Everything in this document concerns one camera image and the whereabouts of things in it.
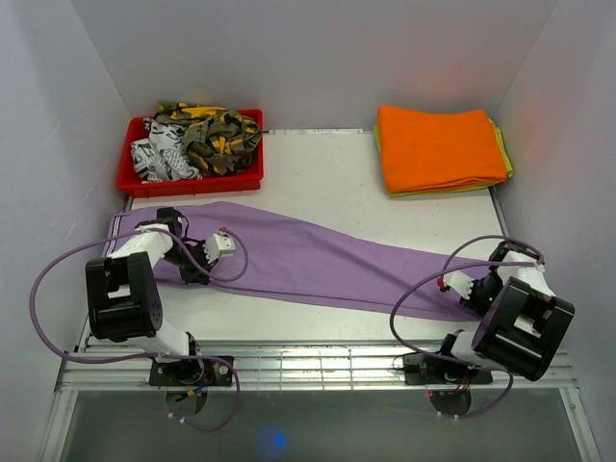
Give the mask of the purple trousers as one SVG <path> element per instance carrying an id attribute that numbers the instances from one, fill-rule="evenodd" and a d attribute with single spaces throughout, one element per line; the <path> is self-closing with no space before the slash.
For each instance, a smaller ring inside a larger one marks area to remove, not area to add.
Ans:
<path id="1" fill-rule="evenodd" d="M 212 271 L 212 287 L 229 294 L 388 313 L 408 288 L 448 261 L 231 202 L 178 210 L 193 239 L 226 227 L 244 242 Z"/>

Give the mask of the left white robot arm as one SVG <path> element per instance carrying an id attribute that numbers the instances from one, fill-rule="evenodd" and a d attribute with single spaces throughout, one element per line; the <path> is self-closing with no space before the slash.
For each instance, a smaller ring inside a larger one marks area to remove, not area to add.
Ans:
<path id="1" fill-rule="evenodd" d="M 198 269 L 211 271 L 225 253 L 235 252 L 235 245 L 221 234 L 202 241 L 187 237 L 188 219 L 173 208 L 158 210 L 137 227 L 145 232 L 86 264 L 91 333 L 118 344 L 137 339 L 144 351 L 156 355 L 155 372 L 183 385 L 200 384 L 206 366 L 196 355 L 196 340 L 164 320 L 154 269 L 166 261 L 179 269 L 184 283 L 206 285 L 209 276 Z"/>

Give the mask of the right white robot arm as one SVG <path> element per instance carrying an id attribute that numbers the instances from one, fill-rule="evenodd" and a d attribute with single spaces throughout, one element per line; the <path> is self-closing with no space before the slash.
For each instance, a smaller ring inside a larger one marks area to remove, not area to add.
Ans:
<path id="1" fill-rule="evenodd" d="M 521 242 L 506 240 L 489 257 L 488 272 L 473 279 L 461 270 L 437 279 L 459 303 L 480 316 L 473 332 L 449 334 L 434 361 L 437 375 L 456 382 L 470 369 L 502 367 L 530 381 L 549 368 L 575 315 L 573 304 L 548 286 L 544 259 Z"/>

